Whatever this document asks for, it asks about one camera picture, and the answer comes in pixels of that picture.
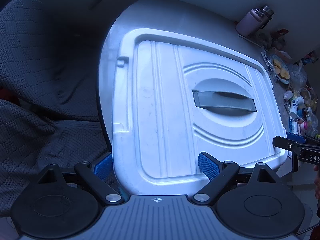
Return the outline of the white storage bin lid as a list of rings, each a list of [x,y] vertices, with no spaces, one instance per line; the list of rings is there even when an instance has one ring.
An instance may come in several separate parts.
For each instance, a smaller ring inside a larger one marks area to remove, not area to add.
[[[277,170],[285,136],[265,68],[199,38],[140,28],[121,40],[112,103],[113,167],[129,194],[193,195],[208,183],[198,156]]]

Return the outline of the white bottle with blue label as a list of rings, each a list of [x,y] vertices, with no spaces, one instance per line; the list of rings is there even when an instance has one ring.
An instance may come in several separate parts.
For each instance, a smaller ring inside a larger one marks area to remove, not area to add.
[[[291,119],[295,119],[297,117],[297,110],[298,110],[298,105],[295,102],[291,103],[290,111],[289,111],[289,117]]]

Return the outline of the small white round bottle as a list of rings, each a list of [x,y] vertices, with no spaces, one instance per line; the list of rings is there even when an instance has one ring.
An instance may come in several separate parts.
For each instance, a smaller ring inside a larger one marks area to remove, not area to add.
[[[293,97],[293,92],[291,90],[287,90],[283,95],[284,100],[290,100],[292,97]]]

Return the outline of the clear plastic bag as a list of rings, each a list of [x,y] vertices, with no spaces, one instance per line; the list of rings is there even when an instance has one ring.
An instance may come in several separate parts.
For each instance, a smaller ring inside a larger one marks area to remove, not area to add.
[[[306,85],[307,73],[304,70],[304,65],[301,61],[298,64],[288,66],[290,71],[290,84],[294,90],[299,90]]]

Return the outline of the grey quilted sofa cover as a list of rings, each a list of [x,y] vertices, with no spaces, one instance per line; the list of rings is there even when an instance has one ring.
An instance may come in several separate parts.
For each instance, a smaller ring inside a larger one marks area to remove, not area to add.
[[[39,0],[1,10],[1,216],[48,164],[71,168],[111,149],[100,124],[102,45],[53,20]]]

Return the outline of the plate of apple slices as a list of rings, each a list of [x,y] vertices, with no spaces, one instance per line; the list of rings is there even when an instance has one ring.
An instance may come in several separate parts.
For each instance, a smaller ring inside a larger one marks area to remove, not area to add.
[[[270,56],[270,62],[277,79],[283,84],[288,85],[290,83],[290,73],[286,63],[276,54]]]

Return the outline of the silver foil snack package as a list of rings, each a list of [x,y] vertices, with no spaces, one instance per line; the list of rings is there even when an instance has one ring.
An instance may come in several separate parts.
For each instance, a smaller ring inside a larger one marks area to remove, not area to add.
[[[274,67],[272,65],[272,63],[270,62],[269,58],[267,57],[267,53],[266,53],[266,50],[264,47],[261,47],[260,49],[260,53],[261,53],[261,56],[268,68],[268,71],[271,73],[271,74],[274,74]]]

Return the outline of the dark red box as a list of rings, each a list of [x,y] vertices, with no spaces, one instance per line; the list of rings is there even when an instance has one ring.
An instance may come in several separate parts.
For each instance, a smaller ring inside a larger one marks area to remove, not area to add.
[[[287,29],[280,29],[274,33],[272,43],[277,50],[282,50],[286,46],[284,36],[288,33],[289,31]]]

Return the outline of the pink water bottle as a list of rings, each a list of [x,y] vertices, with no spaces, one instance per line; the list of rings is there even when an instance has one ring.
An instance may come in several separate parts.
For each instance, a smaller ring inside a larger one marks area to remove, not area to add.
[[[259,8],[251,9],[236,25],[236,31],[241,36],[253,34],[260,27],[263,13]]]

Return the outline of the steel thermos flask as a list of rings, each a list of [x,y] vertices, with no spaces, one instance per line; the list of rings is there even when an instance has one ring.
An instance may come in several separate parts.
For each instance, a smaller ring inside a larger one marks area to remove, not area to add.
[[[261,8],[261,12],[263,13],[263,19],[262,19],[262,22],[260,25],[260,29],[263,29],[266,27],[268,22],[270,22],[270,20],[272,20],[272,16],[274,15],[274,11],[268,5],[264,5]]]

